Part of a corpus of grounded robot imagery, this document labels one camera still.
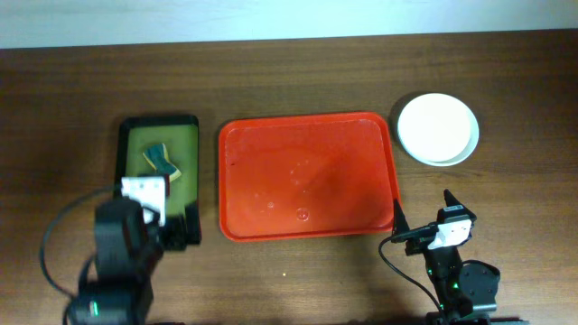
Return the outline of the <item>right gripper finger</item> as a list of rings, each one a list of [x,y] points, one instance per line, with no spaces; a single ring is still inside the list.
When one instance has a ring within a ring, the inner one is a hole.
[[[410,228],[406,221],[406,216],[398,200],[394,200],[394,225],[393,234],[402,234],[409,231]]]
[[[461,205],[461,203],[455,198],[455,196],[448,189],[445,189],[443,191],[443,199],[447,207]]]

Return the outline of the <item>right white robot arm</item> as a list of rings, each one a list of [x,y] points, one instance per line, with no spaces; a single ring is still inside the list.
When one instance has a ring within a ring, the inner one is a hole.
[[[406,245],[406,255],[422,255],[434,291],[426,291],[436,310],[425,316],[426,324],[489,324],[497,309],[500,271],[478,260],[463,260],[459,247],[471,239],[476,215],[449,190],[443,192],[445,206],[437,218],[411,229],[400,203],[394,201],[391,243]]]

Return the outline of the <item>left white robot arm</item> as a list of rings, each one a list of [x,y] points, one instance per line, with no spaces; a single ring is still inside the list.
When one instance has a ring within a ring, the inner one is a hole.
[[[123,177],[118,191],[95,208],[96,253],[82,266],[64,324],[145,324],[154,299],[151,278],[163,253],[201,242],[195,202],[166,216],[167,175]]]

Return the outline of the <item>light green plate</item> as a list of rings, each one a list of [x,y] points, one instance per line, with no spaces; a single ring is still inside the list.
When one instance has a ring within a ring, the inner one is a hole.
[[[434,167],[449,167],[465,162],[474,154],[479,141],[479,134],[457,139],[435,138],[434,141],[427,141],[425,144],[418,144],[417,141],[408,142],[404,138],[399,139],[403,149],[412,158]]]

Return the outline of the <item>white plate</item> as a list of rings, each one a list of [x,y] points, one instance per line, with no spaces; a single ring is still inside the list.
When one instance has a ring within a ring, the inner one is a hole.
[[[458,98],[426,93],[404,105],[396,121],[396,132],[398,139],[425,144],[435,138],[480,135],[480,125],[472,110]]]

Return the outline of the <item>green and yellow sponge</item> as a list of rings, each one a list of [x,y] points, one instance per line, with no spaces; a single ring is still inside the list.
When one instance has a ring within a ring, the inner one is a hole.
[[[170,161],[165,144],[154,144],[148,147],[144,150],[143,156],[157,173],[167,176],[169,182],[182,176],[182,172]]]

